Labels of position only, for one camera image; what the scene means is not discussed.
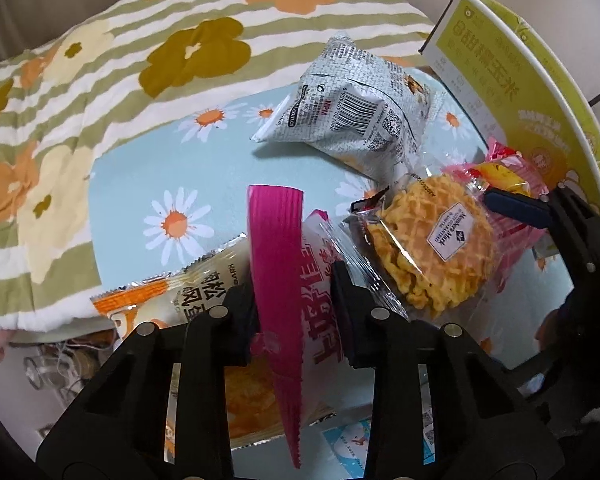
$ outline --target barcode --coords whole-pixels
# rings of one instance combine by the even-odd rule
[[[371,119],[374,118],[378,104],[364,100],[362,97],[343,92],[338,106],[338,113],[333,118],[331,129],[355,130],[364,135],[369,127]]]

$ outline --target silver rivet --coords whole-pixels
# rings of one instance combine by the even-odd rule
[[[155,330],[155,325],[151,321],[145,321],[144,323],[140,323],[138,328],[136,328],[136,332],[140,335],[149,335],[153,333]]]
[[[381,306],[376,306],[375,309],[371,311],[371,317],[373,317],[373,319],[382,321],[389,317],[389,311]]]
[[[224,305],[216,305],[209,311],[209,315],[215,319],[220,319],[229,313],[229,309]]]
[[[449,337],[460,337],[462,335],[462,329],[455,323],[449,323],[448,325],[445,325],[445,334]]]

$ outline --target bread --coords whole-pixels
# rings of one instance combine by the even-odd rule
[[[482,206],[446,175],[413,182],[379,217],[367,229],[382,265],[413,306],[434,316],[474,295],[497,264]]]

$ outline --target striped floral fabric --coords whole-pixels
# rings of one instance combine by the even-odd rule
[[[0,63],[0,328],[97,315],[87,201],[97,157],[297,81],[338,30],[408,66],[431,28],[404,0],[121,0]]]

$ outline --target gray snack package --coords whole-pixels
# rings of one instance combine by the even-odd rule
[[[344,33],[333,36],[272,117],[256,142],[306,142],[390,184],[408,173],[436,93],[418,82],[421,72],[365,50]]]

